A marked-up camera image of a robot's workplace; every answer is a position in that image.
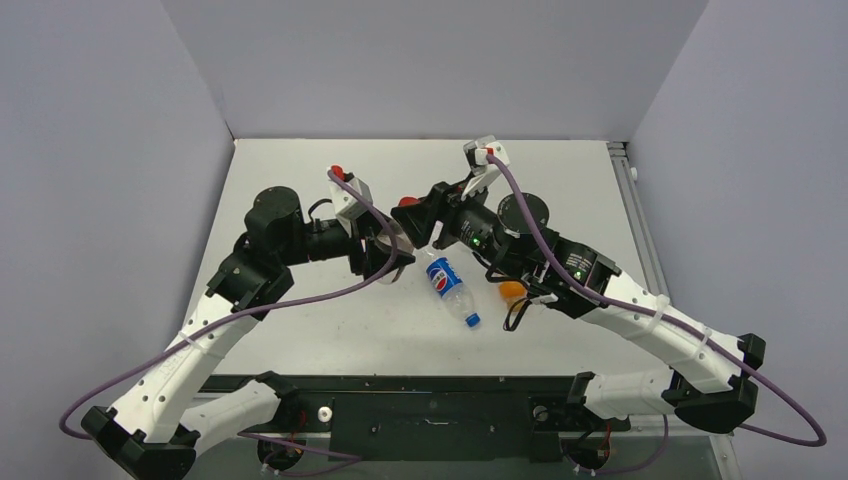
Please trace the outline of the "small bottle red label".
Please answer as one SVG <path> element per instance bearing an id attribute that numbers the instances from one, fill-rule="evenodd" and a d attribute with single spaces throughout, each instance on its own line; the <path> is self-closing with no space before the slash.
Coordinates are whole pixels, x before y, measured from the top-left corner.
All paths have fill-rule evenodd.
<path id="1" fill-rule="evenodd" d="M 413 250 L 414 250 L 414 245 L 413 245 L 412 241 L 410 240 L 410 238 L 408 237 L 408 235 L 406 233 L 405 233 L 405 245 L 412 247 Z M 391 253 L 392 253 L 391 256 L 395 257 L 395 253 L 398 250 L 399 250 L 399 247 L 397 247 L 395 242 L 393 242 L 393 245 L 391 246 Z"/>

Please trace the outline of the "red bottle cap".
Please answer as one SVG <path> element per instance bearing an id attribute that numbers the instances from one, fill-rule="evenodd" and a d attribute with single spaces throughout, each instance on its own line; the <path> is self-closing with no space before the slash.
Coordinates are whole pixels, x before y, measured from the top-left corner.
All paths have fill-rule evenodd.
<path id="1" fill-rule="evenodd" d="M 414 205 L 419 205 L 420 203 L 421 200 L 417 197 L 405 196 L 398 201 L 398 207 L 410 207 Z"/>

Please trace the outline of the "Pepsi bottle blue label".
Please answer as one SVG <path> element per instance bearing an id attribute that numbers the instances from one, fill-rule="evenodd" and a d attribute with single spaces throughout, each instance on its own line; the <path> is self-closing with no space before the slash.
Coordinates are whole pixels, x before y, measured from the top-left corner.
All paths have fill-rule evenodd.
<path id="1" fill-rule="evenodd" d="M 428 282 L 441 304 L 452 318 L 469 328 L 464 319 L 473 313 L 480 316 L 471 289 L 459 276 L 446 256 L 431 248 L 421 249 L 419 253 L 424 262 L 424 272 Z"/>

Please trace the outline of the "blue Pepsi bottle cap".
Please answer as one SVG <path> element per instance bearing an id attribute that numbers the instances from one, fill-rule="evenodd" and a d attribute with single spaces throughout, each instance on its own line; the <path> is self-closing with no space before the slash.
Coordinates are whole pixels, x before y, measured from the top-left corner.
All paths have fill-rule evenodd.
<path id="1" fill-rule="evenodd" d="M 476 326 L 478 326 L 480 324 L 481 318 L 477 313 L 473 313 L 471 315 L 468 315 L 464 319 L 464 322 L 469 328 L 475 328 Z"/>

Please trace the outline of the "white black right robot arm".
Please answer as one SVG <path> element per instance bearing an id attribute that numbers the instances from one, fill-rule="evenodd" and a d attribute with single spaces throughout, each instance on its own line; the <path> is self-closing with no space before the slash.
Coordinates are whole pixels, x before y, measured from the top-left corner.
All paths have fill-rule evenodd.
<path id="1" fill-rule="evenodd" d="M 534 194 L 508 195 L 489 209 L 484 194 L 463 189 L 438 183 L 424 197 L 401 199 L 391 215 L 414 246 L 462 244 L 489 281 L 519 282 L 531 302 L 614 332 L 662 363 L 631 374 L 579 374 L 563 402 L 572 424 L 674 415 L 725 434 L 754 414 L 758 388 L 750 375 L 763 363 L 760 337 L 717 332 L 674 309 L 608 257 L 552 230 L 548 207 Z"/>

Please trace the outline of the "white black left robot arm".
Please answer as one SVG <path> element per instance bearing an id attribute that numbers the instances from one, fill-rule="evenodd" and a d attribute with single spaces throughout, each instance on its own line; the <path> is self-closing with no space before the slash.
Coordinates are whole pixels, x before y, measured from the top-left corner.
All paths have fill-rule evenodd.
<path id="1" fill-rule="evenodd" d="M 75 434 L 94 442 L 135 479 L 181 479 L 212 447 L 254 426 L 291 427 L 293 385 L 267 372 L 202 405 L 193 400 L 231 349 L 273 310 L 289 306 L 292 268 L 346 258 L 362 286 L 414 262 L 391 219 L 353 181 L 334 188 L 335 216 L 306 220 L 297 193 L 261 191 L 245 230 L 166 350 L 132 369 L 134 385 L 109 406 L 93 406 Z"/>

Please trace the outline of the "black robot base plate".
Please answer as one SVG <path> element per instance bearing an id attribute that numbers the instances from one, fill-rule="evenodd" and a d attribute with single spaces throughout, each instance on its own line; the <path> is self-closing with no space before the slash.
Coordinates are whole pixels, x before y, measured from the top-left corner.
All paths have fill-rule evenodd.
<path id="1" fill-rule="evenodd" d="M 367 461 L 558 462 L 564 442 L 630 428 L 583 405 L 584 375 L 265 376 L 284 398 L 248 432 L 325 435 Z"/>

